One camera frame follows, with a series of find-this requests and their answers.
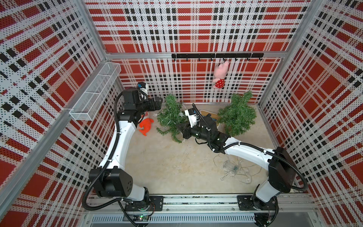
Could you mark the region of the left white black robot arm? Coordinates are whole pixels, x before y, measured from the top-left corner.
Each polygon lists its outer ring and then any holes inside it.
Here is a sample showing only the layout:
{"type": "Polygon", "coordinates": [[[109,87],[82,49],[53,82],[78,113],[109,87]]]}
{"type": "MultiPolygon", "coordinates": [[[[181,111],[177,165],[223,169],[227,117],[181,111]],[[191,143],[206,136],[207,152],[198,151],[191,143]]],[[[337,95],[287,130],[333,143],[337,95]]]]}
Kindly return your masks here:
{"type": "Polygon", "coordinates": [[[134,184],[132,176],[125,171],[125,161],[132,136],[144,114],[160,110],[162,103],[162,98],[150,98],[138,88],[126,89],[116,97],[114,133],[99,167],[91,169],[88,175],[90,185],[82,198],[85,210],[100,210],[120,201],[133,203],[140,210],[149,207],[148,189],[134,184]]]}

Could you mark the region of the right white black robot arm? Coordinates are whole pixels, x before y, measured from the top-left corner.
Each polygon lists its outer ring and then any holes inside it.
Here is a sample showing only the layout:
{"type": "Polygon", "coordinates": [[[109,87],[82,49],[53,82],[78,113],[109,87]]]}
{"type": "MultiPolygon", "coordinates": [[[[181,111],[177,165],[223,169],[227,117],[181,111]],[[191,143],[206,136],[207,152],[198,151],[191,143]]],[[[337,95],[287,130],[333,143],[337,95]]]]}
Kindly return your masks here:
{"type": "Polygon", "coordinates": [[[291,190],[307,191],[307,179],[284,148],[261,148],[222,133],[218,131],[211,115],[203,116],[195,104],[185,110],[184,114],[188,121],[177,125],[184,139],[194,137],[203,140],[214,153],[233,155],[267,170],[267,179],[256,187],[248,203],[249,207],[263,210],[270,203],[277,206],[277,196],[281,193],[289,193],[291,190]]]}

